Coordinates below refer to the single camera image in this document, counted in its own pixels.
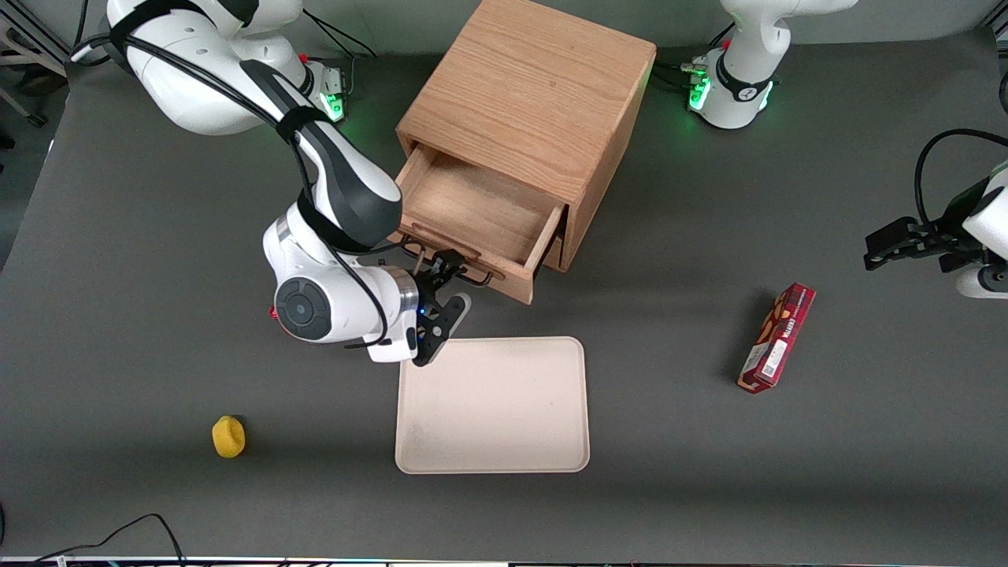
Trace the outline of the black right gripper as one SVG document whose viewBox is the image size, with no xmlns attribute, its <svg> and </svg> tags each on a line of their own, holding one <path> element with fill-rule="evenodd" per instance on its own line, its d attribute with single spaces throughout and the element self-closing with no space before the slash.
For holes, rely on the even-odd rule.
<svg viewBox="0 0 1008 567">
<path fill-rule="evenodd" d="M 439 289 L 460 273 L 465 256 L 456 249 L 443 249 L 427 258 L 419 254 L 415 265 L 415 284 L 419 291 L 419 315 L 435 317 L 440 309 Z"/>
</svg>

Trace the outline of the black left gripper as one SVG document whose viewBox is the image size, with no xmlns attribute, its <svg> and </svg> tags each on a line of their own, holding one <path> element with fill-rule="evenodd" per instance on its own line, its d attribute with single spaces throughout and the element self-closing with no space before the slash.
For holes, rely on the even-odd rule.
<svg viewBox="0 0 1008 567">
<path fill-rule="evenodd" d="M 867 272 L 893 261 L 939 256 L 943 273 L 967 265 L 988 266 L 992 254 L 962 227 L 980 204 L 989 180 L 982 179 L 961 191 L 948 203 L 943 215 L 928 215 L 921 180 L 917 182 L 917 212 L 921 216 L 922 240 L 917 219 L 896 219 L 866 236 L 864 266 Z"/>
</svg>

